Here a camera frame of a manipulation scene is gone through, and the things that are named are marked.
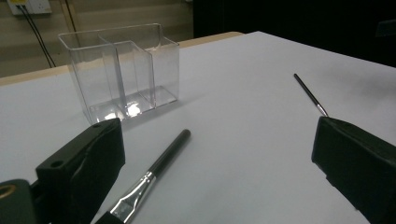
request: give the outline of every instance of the white table surface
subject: white table surface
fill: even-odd
[[[396,145],[396,68],[264,33],[180,50],[179,101],[122,123],[126,161],[100,212],[182,129],[191,140],[134,223],[368,223],[311,161],[321,115]],[[0,87],[0,181],[89,127],[69,74]]]

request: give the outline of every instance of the black cable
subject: black cable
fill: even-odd
[[[44,55],[47,58],[47,62],[49,63],[49,67],[52,67],[50,60],[52,61],[52,64],[54,67],[56,67],[55,62],[52,60],[52,58],[50,57],[50,54],[46,48],[46,45],[44,44],[44,40],[41,37],[40,32],[38,31],[37,27],[35,26],[35,22],[32,20],[32,18],[30,17],[30,14],[26,8],[26,6],[17,6],[17,8],[22,12],[24,18],[28,21],[30,27],[32,28],[33,32],[35,33],[35,37],[37,38],[38,43],[40,44],[41,49],[44,52]]]

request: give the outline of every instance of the transparent plastic box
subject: transparent plastic box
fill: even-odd
[[[178,98],[178,43],[160,24],[60,34],[91,124],[133,118]]]

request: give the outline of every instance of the cable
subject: cable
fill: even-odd
[[[22,12],[24,18],[28,21],[30,27],[32,28],[33,32],[35,33],[35,37],[37,38],[38,43],[40,44],[41,49],[44,52],[44,55],[47,58],[47,62],[49,63],[49,67],[52,67],[52,64],[54,67],[56,67],[55,62],[52,60],[46,45],[44,44],[44,40],[41,37],[40,32],[38,31],[37,27],[35,26],[35,22],[33,21],[33,19],[30,17],[30,14],[26,8],[26,6],[17,6],[17,8]]]

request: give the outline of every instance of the dark background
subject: dark background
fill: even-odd
[[[262,31],[306,45],[396,67],[396,35],[376,34],[396,20],[395,0],[194,0],[194,37]]]

